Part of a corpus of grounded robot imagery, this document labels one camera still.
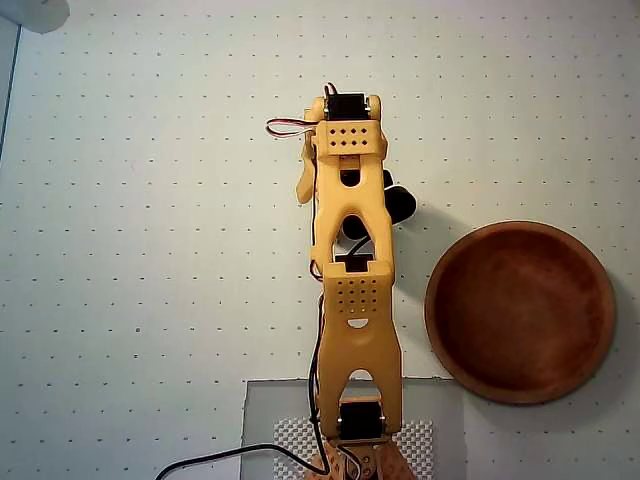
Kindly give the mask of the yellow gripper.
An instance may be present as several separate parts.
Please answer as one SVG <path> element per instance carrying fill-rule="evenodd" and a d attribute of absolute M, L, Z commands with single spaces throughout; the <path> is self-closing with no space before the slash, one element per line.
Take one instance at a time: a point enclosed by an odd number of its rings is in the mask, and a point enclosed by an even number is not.
<path fill-rule="evenodd" d="M 325 99 L 315 98 L 304 112 L 304 120 L 309 122 L 304 132 L 304 149 L 301 154 L 303 171 L 296 186 L 296 197 L 300 204 L 306 204 L 314 195 L 314 175 L 316 173 L 316 153 L 313 146 L 326 140 Z"/>

